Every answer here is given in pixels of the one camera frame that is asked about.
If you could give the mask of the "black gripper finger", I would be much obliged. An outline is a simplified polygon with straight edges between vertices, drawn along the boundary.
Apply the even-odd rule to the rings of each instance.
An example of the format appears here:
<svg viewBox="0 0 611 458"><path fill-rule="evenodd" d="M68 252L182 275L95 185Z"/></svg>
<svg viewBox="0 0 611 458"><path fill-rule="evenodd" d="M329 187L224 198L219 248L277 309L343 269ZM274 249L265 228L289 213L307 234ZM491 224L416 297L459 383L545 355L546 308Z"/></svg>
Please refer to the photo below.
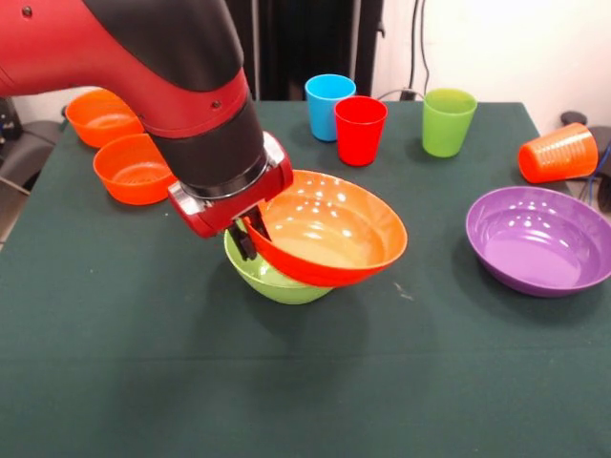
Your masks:
<svg viewBox="0 0 611 458"><path fill-rule="evenodd" d="M239 226L230 226L228 234L233 240L243 260L254 260L258 253L253 240L248 233Z"/></svg>
<svg viewBox="0 0 611 458"><path fill-rule="evenodd" d="M271 237L269 236L269 233L263 221L263 214L262 214L261 208L258 204L248 209L242 215L242 219L244 220L245 224L248 226L247 232L250 238L252 238L253 235L257 233L259 237L264 238L268 241L271 241Z"/></svg>

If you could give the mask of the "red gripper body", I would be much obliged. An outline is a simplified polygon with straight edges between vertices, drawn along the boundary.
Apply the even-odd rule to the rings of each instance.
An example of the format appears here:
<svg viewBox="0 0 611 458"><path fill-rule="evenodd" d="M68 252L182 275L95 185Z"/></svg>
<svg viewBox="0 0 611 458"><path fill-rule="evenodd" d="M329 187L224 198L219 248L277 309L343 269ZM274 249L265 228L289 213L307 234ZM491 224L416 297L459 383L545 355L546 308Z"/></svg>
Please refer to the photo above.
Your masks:
<svg viewBox="0 0 611 458"><path fill-rule="evenodd" d="M211 238L230 227L262 201L270 201L293 182L292 166L279 140L263 133L265 168L252 184L223 198L200 198L179 181L168 188L169 201L187 226L202 238Z"/></svg>

